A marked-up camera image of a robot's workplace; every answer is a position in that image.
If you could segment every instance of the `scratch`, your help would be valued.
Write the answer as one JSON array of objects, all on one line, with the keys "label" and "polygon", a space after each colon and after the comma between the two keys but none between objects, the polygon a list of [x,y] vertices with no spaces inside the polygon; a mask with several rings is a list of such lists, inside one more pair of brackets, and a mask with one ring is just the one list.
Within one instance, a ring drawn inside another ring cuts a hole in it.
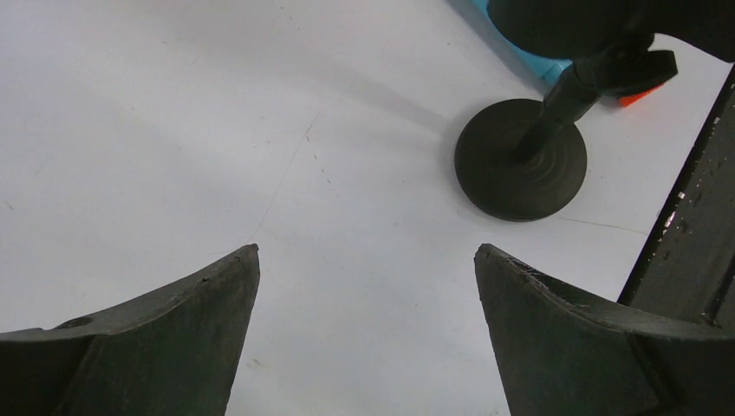
[{"label": "scratch", "polygon": [[276,191],[273,192],[273,196],[270,197],[270,202],[268,203],[268,208],[265,209],[265,213],[263,214],[263,217],[260,218],[260,223],[257,225],[255,231],[250,235],[250,238],[248,238],[248,241],[245,242],[245,244],[250,244],[250,241],[256,236],[257,232],[260,231],[260,228],[263,227],[263,223],[265,222],[265,219],[268,217],[268,212],[270,211],[271,206],[273,206],[273,201],[276,200],[276,197],[278,196],[278,192],[281,191],[281,186],[283,185],[283,180],[286,178],[286,174],[289,172],[289,169],[291,168],[291,164],[294,163],[294,159],[296,159],[296,154],[298,153],[298,149],[301,148],[301,144],[306,139],[306,135],[309,134],[309,130],[311,130],[311,127],[314,126],[314,123],[316,123],[316,119],[319,118],[318,113],[316,117],[314,118],[314,121],[311,122],[311,125],[309,128],[306,129],[306,133],[303,134],[301,141],[299,141],[298,146],[296,146],[296,150],[294,150],[294,154],[291,155],[291,160],[289,160],[289,164],[286,166],[286,169],[283,170],[283,175],[281,175],[281,180],[278,181],[278,186],[276,187]]},{"label": "scratch", "polygon": [[559,218],[559,219],[561,219],[562,221],[571,221],[571,222],[580,223],[580,224],[597,225],[597,226],[605,227],[605,228],[615,228],[616,230],[623,230],[623,231],[628,231],[628,232],[634,232],[636,234],[641,234],[643,236],[647,236],[648,235],[648,233],[645,232],[645,231],[631,230],[629,228],[619,227],[617,225],[599,224],[599,223],[593,223],[593,222],[590,222],[590,221],[582,221],[581,219],[573,219],[573,218]]}]

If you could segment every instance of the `white tabletop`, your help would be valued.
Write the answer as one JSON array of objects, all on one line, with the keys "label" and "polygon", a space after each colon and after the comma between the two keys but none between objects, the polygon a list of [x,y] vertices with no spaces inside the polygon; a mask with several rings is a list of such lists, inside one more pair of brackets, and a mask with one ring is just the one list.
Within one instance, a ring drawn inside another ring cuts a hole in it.
[{"label": "white tabletop", "polygon": [[659,39],[680,75],[593,108],[577,198],[505,223],[459,191],[453,145],[486,105],[543,89],[472,29],[472,7],[5,2],[0,331],[54,327],[258,243],[228,414],[508,414],[476,249],[615,299],[729,66]]}]

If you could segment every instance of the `black round base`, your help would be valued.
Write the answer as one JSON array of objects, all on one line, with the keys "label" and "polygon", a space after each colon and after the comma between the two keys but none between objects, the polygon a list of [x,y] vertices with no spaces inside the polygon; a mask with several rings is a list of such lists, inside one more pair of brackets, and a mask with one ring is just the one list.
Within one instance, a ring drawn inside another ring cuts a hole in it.
[{"label": "black round base", "polygon": [[528,162],[511,152],[543,104],[507,100],[472,118],[459,135],[454,169],[467,197],[493,217],[533,221],[561,210],[579,192],[587,149],[579,130],[567,126]]}]

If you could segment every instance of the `orange object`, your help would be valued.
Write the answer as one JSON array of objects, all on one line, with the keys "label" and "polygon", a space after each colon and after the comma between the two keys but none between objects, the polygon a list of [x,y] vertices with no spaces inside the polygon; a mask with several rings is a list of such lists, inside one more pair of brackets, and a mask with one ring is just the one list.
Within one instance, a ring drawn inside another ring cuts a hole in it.
[{"label": "orange object", "polygon": [[645,93],[640,93],[640,94],[636,94],[636,95],[630,95],[629,97],[622,97],[622,98],[619,98],[619,99],[618,99],[618,102],[620,102],[620,105],[621,105],[621,106],[623,106],[623,107],[627,107],[627,106],[629,106],[629,105],[633,104],[634,102],[636,102],[636,101],[640,100],[641,98],[645,97],[646,95],[649,95],[649,94],[651,94],[651,93],[652,93],[653,91],[655,91],[655,90],[657,90],[657,89],[661,88],[661,85],[659,85],[659,86],[658,86],[658,87],[656,87],[656,88],[653,88],[653,89],[649,89],[649,90],[648,90],[648,91],[646,91]]}]

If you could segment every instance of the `light blue object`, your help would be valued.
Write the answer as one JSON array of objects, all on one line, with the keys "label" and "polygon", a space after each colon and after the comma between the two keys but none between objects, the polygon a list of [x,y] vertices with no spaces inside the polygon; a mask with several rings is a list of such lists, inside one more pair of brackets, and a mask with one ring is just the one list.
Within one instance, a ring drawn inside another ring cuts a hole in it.
[{"label": "light blue object", "polygon": [[[482,11],[483,16],[487,18],[488,23],[492,25],[490,18],[487,16],[487,4],[491,0],[471,1]],[[516,51],[518,57],[520,57],[521,60],[525,62],[525,64],[534,72],[534,74],[536,74],[542,80],[546,81],[549,85],[556,84],[556,81],[559,79],[559,75],[562,74],[562,71],[564,71],[572,63],[571,61],[567,60],[542,58],[541,56],[536,56],[526,52],[525,50],[520,49],[511,42],[508,43],[513,48],[513,50]]]}]

